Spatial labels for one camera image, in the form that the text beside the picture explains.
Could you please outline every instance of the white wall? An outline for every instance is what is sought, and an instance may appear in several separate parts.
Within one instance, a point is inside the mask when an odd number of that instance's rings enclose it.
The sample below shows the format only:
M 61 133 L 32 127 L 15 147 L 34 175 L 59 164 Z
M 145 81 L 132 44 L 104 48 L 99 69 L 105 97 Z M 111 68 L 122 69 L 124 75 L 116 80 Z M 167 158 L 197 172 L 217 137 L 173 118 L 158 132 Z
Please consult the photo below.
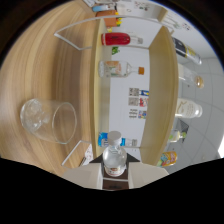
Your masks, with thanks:
M 113 32 L 134 33 L 138 37 L 143 38 L 143 44 L 138 46 L 148 48 L 160 28 L 160 24 L 151 21 L 136 18 L 122 18 L 121 26 L 113 27 Z
M 147 107 L 129 106 L 129 88 L 149 90 L 149 51 L 119 47 L 120 52 L 112 60 L 127 61 L 133 67 L 144 67 L 145 74 L 130 74 L 127 78 L 111 78 L 109 130 L 120 131 L 123 137 L 137 139 L 141 144 L 145 120 L 129 118 L 130 109 L 147 110 Z
M 216 57 L 203 58 L 202 65 L 188 62 L 184 66 L 196 71 L 204 79 L 204 88 L 183 85 L 183 98 L 200 104 L 203 114 L 200 118 L 182 119 L 189 125 L 187 137 L 171 143 L 168 151 L 175 150 L 178 160 L 166 168 L 169 173 L 189 165 L 217 159 L 217 152 L 224 134 L 224 73 Z

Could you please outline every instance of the white object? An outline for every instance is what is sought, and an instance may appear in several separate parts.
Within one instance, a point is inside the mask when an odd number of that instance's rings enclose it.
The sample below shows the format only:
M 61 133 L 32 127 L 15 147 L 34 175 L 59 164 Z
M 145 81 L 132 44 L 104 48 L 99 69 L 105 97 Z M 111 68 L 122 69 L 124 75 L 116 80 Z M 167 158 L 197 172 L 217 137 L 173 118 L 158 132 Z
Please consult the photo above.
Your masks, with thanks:
M 177 99 L 177 107 L 175 116 L 182 118 L 194 118 L 201 117 L 203 113 L 202 107 L 196 104 L 192 100 L 187 100 L 183 98 Z
M 80 140 L 80 141 L 76 144 L 76 146 L 72 149 L 72 151 L 68 154 L 68 156 L 65 158 L 65 160 L 62 162 L 62 164 L 61 164 L 62 166 L 64 166 L 64 164 L 66 163 L 66 161 L 69 159 L 69 157 L 72 155 L 72 153 L 75 151 L 75 149 L 78 147 L 78 145 L 79 145 L 81 142 L 91 144 L 91 142 Z
M 127 152 L 120 147 L 121 133 L 111 131 L 107 135 L 109 146 L 103 152 L 105 171 L 109 176 L 122 175 L 126 167 Z
M 83 0 L 89 7 L 93 7 L 95 5 L 94 0 Z
M 141 162 L 130 162 L 128 171 L 129 189 L 143 187 L 168 175 L 169 173 L 164 168 Z M 70 169 L 63 174 L 62 178 L 84 188 L 102 190 L 101 163 L 90 163 L 86 166 Z
M 69 169 L 62 178 L 84 188 L 102 189 L 101 163 L 90 163 L 86 166 Z
M 130 162 L 128 170 L 129 189 L 143 187 L 168 175 L 169 173 L 164 168 L 141 162 Z

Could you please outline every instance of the poster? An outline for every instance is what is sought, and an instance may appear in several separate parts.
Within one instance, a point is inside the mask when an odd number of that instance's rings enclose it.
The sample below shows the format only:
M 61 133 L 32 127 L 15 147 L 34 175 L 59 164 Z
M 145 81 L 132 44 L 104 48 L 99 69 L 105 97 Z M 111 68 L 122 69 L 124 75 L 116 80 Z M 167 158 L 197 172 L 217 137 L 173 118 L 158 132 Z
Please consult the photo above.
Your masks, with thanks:
M 129 88 L 129 96 L 139 96 L 138 88 Z
M 140 98 L 139 106 L 140 107 L 147 107 L 148 106 L 148 102 L 149 102 L 148 98 Z
M 138 104 L 139 104 L 139 98 L 129 97 L 129 100 L 128 100 L 129 106 L 138 106 Z
M 145 110 L 139 110 L 138 118 L 139 119 L 146 119 L 146 111 Z

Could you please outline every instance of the blue object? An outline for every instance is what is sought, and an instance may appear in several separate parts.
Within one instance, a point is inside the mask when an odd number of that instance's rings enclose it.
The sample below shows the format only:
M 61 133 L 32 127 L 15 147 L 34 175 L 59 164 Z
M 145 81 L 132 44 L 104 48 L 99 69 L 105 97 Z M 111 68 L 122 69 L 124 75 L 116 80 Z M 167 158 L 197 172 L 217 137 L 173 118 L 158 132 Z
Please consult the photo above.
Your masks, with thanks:
M 107 134 L 108 133 L 105 133 L 105 132 L 100 132 L 99 133 L 98 145 L 100 147 L 107 147 L 109 145 L 108 144 L 108 139 L 107 139 Z M 125 141 L 126 141 L 125 138 L 122 138 L 120 146 L 125 146 Z
M 98 6 L 94 6 L 92 7 L 93 12 L 100 12 L 100 11 L 105 11 L 108 10 L 108 8 L 106 8 L 106 5 L 98 5 Z

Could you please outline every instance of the label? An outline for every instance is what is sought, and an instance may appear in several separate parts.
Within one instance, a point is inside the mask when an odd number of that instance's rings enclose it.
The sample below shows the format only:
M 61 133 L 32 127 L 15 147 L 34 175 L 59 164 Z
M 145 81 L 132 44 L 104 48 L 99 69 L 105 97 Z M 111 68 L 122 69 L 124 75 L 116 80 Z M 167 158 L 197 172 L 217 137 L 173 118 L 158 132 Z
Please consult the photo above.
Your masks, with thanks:
M 122 168 L 108 168 L 108 167 L 104 166 L 104 168 L 105 168 L 106 173 L 109 176 L 112 176 L 112 177 L 120 176 L 121 174 L 123 174 L 123 172 L 125 170 L 125 167 L 122 167 Z
M 169 136 L 168 141 L 169 142 L 177 142 L 179 140 L 179 132 L 178 131 L 172 131 L 172 133 Z
M 164 152 L 157 164 L 157 166 L 171 166 L 176 163 L 177 154 L 175 151 Z
M 195 106 L 189 101 L 178 100 L 175 116 L 192 118 L 195 115 Z
M 122 74 L 122 67 L 119 61 L 106 61 L 108 69 L 110 70 L 111 76 L 125 76 L 126 74 Z

